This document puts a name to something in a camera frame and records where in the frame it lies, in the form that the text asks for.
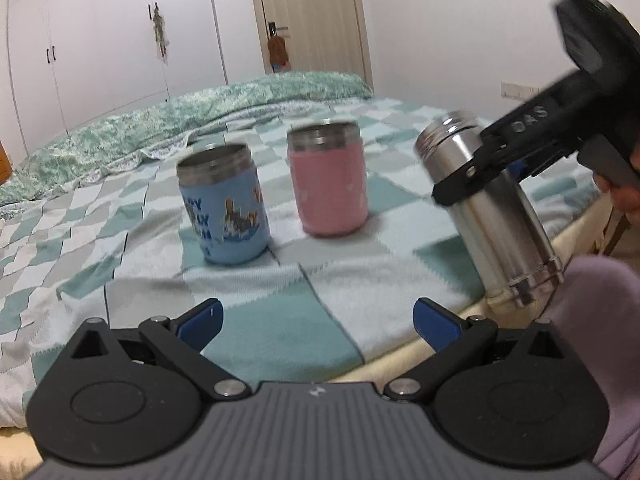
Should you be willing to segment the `person's hand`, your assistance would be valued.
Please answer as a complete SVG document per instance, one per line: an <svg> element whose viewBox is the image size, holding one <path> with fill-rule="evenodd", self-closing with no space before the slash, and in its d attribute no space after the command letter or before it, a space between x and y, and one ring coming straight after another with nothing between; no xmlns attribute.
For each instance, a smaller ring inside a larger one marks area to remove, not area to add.
<svg viewBox="0 0 640 480"><path fill-rule="evenodd" d="M630 186L615 186L598 174L592 177L598 189L610 196L613 206L622 212L633 226L638 226L640 224L640 192Z"/></svg>

